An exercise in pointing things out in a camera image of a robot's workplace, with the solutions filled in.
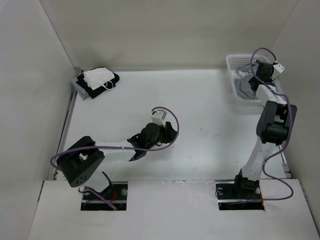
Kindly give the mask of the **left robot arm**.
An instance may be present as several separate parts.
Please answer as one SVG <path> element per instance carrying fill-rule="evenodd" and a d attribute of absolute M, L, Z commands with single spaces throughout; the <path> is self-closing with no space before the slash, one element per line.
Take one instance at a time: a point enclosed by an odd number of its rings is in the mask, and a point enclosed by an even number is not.
<path fill-rule="evenodd" d="M 72 188 L 84 186 L 89 192 L 105 200 L 112 195 L 114 187 L 103 170 L 103 163 L 137 161 L 148 151 L 156 151 L 155 146 L 172 144 L 179 130 L 179 125 L 174 130 L 167 121 L 164 125 L 148 123 L 140 133 L 122 142 L 97 143 L 90 136 L 84 136 L 62 152 L 56 163 Z"/>

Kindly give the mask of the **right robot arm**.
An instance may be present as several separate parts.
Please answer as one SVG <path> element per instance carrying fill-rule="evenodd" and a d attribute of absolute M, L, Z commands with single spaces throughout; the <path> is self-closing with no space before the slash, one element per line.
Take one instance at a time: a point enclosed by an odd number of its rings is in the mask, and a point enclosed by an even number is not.
<path fill-rule="evenodd" d="M 283 66 L 276 61 L 267 63 L 256 60 L 250 63 L 253 76 L 248 81 L 252 93 L 263 105 L 261 116 L 256 126 L 257 141 L 246 162 L 235 176 L 232 192 L 238 198 L 253 194 L 260 187 L 261 174 L 265 174 L 266 163 L 283 150 L 275 149 L 289 143 L 297 107 L 289 98 L 279 93 L 274 85 L 275 74 L 283 71 Z"/>

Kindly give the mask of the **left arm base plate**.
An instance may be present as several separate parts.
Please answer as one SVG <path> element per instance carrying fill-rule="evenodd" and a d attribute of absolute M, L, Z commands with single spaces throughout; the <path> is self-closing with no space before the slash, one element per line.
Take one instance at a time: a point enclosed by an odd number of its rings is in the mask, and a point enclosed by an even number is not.
<path fill-rule="evenodd" d="M 129 183 L 114 182 L 113 190 L 105 197 L 109 204 L 103 202 L 100 198 L 87 190 L 84 186 L 78 188 L 82 194 L 81 211 L 125 211 L 127 209 L 128 187 Z"/>

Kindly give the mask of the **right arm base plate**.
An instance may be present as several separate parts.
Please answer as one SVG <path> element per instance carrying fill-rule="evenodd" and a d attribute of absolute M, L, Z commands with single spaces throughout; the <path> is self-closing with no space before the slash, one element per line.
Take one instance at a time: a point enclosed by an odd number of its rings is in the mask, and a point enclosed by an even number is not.
<path fill-rule="evenodd" d="M 253 192 L 234 188 L 233 181 L 218 181 L 216 184 L 215 196 L 218 200 L 218 208 L 221 211 L 264 211 L 265 205 L 262 201 L 260 189 Z"/>

